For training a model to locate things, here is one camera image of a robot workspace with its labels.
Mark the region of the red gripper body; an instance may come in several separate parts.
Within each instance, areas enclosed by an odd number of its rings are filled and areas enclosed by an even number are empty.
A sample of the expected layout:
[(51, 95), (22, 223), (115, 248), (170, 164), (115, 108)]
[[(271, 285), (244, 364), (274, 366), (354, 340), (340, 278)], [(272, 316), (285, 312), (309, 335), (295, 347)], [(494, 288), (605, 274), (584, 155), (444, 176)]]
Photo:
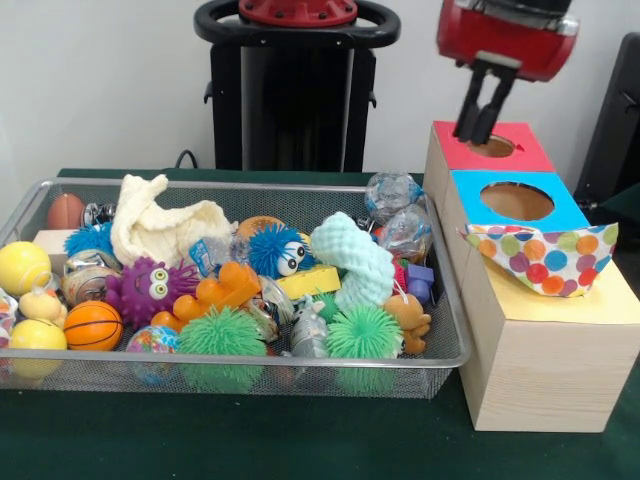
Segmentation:
[(509, 67), (527, 81), (548, 82), (567, 62), (579, 20), (568, 4), (529, 1), (445, 1), (437, 30), (439, 54)]

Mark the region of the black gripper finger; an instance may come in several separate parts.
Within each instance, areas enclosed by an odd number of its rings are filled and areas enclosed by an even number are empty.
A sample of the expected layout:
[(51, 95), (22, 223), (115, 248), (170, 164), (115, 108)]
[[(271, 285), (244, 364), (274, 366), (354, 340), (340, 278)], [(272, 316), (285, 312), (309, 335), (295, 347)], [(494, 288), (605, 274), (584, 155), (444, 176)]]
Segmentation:
[(481, 109), (478, 105), (478, 98), (490, 66), (488, 62), (473, 62), (470, 65), (470, 69), (469, 86), (458, 115), (453, 136), (459, 141), (486, 141), (488, 133), (480, 117)]
[(502, 110), (504, 102), (511, 92), (518, 71), (511, 68), (494, 69), (493, 72), (499, 78), (499, 83), (491, 97), (491, 100), (480, 110), (472, 131), (472, 143), (483, 145), (488, 142), (493, 127)]

